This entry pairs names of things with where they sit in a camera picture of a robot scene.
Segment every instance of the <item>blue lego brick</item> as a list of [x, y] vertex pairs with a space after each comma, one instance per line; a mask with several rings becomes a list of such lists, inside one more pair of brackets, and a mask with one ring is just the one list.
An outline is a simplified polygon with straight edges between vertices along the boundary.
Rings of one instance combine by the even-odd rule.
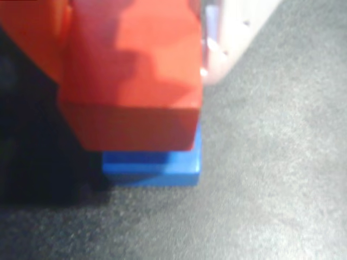
[[201, 128], [186, 152], [104, 152], [102, 170], [115, 185], [194, 186], [201, 171]]

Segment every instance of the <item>plastic toy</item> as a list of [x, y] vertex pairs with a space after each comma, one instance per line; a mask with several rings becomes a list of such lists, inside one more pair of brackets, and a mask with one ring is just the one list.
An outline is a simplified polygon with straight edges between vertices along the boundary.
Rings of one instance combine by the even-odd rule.
[[229, 72], [280, 1], [217, 1], [203, 39], [200, 0], [7, 0], [0, 23], [59, 84], [62, 114], [104, 151], [110, 179], [194, 185], [202, 83]]

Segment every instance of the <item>red block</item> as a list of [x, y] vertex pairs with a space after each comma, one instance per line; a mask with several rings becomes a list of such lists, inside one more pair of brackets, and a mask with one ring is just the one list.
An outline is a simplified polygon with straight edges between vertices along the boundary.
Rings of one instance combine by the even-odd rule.
[[190, 0], [74, 0], [59, 107], [93, 151], [191, 149], [202, 105]]

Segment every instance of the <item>lego brick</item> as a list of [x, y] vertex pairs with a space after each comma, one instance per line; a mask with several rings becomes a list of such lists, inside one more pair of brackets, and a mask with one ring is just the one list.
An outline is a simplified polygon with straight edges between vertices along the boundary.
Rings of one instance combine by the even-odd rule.
[[183, 152], [104, 152], [102, 170], [120, 186], [194, 186], [201, 171], [201, 129]]
[[93, 151], [181, 151], [202, 105], [188, 0], [74, 0], [59, 107]]

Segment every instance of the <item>gray surface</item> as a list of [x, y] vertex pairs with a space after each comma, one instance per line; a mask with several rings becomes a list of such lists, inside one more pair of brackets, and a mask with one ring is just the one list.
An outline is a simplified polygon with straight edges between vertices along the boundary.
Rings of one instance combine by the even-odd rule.
[[204, 98], [196, 188], [22, 210], [0, 219], [0, 248], [36, 260], [347, 258], [347, 1], [284, 1]]

